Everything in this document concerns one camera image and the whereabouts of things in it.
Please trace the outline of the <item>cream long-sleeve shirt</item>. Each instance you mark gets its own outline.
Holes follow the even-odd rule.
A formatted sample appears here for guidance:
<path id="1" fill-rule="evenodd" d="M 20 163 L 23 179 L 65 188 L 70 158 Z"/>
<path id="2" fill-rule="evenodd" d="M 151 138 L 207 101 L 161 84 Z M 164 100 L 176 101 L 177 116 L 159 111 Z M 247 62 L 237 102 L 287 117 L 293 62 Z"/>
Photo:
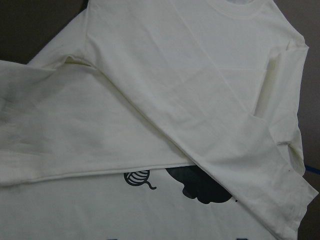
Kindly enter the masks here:
<path id="1" fill-rule="evenodd" d="M 1 239 L 297 239 L 307 52 L 272 0 L 89 1 L 0 63 Z"/>

